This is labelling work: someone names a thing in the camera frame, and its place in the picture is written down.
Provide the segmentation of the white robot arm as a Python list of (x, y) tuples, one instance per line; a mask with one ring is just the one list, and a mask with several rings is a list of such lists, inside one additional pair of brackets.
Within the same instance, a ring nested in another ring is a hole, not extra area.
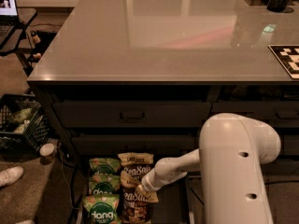
[(261, 165), (281, 149), (278, 133), (267, 123), (232, 113), (209, 118), (199, 148), (163, 158), (136, 190), (147, 198), (189, 172), (202, 177), (206, 224), (274, 224)]

